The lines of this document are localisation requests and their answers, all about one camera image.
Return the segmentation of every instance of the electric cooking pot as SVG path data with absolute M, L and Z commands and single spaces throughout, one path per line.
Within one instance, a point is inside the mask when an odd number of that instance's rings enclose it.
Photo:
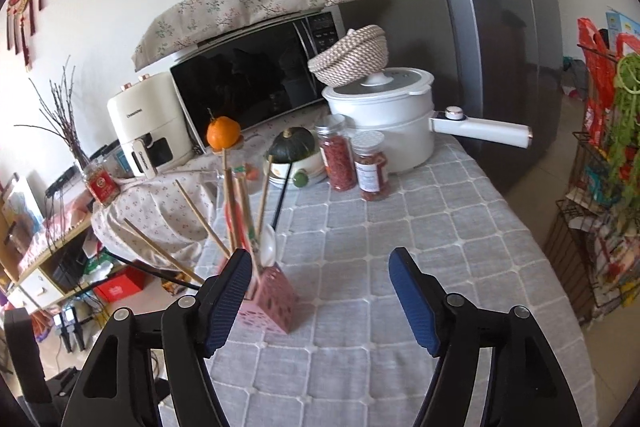
M 431 97 L 433 75 L 415 68 L 386 68 L 345 86 L 325 87 L 331 112 L 343 114 L 347 127 L 385 134 L 388 171 L 401 172 L 427 161 L 434 132 L 478 138 L 527 148 L 530 127 L 469 118 L 459 107 L 436 112 Z

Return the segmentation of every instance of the microwave control panel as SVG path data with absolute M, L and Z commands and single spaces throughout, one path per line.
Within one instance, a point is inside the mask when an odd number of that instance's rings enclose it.
M 334 17 L 331 12 L 321 13 L 308 18 L 311 34 L 318 53 L 329 49 L 338 41 Z

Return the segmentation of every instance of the checkered tablecloth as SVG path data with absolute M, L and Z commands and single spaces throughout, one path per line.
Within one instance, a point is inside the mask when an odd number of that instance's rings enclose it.
M 391 176 L 393 193 L 365 202 L 326 182 L 287 193 L 279 263 L 300 295 L 290 335 L 238 322 L 207 361 L 232 426 L 410 426 L 433 374 L 389 281 L 388 254 L 407 247 L 447 292 L 477 306 L 527 306 L 554 349 L 584 427 L 597 423 L 594 377 L 567 297 L 529 230 L 458 142 L 438 136 L 426 165 Z M 275 206 L 272 191 L 269 208 Z M 217 220 L 216 230 L 225 233 Z M 212 275 L 205 248 L 197 271 Z M 482 350 L 467 424 L 478 425 L 490 352 Z M 171 400 L 166 427 L 177 425 Z

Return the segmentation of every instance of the woven basket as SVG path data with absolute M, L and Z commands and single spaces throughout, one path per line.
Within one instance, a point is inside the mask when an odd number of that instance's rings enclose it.
M 388 60 L 384 30 L 370 25 L 349 30 L 328 50 L 309 60 L 308 68 L 323 84 L 340 87 L 382 71 Z

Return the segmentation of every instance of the red hanging ornament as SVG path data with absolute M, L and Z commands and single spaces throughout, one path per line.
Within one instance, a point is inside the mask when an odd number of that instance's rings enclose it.
M 43 0 L 38 0 L 38 10 L 42 10 Z M 14 48 L 15 54 L 17 55 L 20 51 L 18 49 L 18 43 L 22 47 L 22 52 L 24 54 L 24 65 L 29 68 L 30 65 L 30 54 L 29 49 L 27 47 L 26 37 L 24 35 L 24 15 L 25 12 L 29 9 L 28 17 L 30 24 L 30 36 L 32 36 L 36 32 L 35 25 L 35 13 L 33 9 L 33 0 L 9 0 L 7 7 L 7 21 L 6 21 L 6 47 L 8 50 L 11 49 L 11 38 L 9 28 L 13 27 L 14 31 Z M 20 25 L 20 39 L 18 40 L 18 24 Z

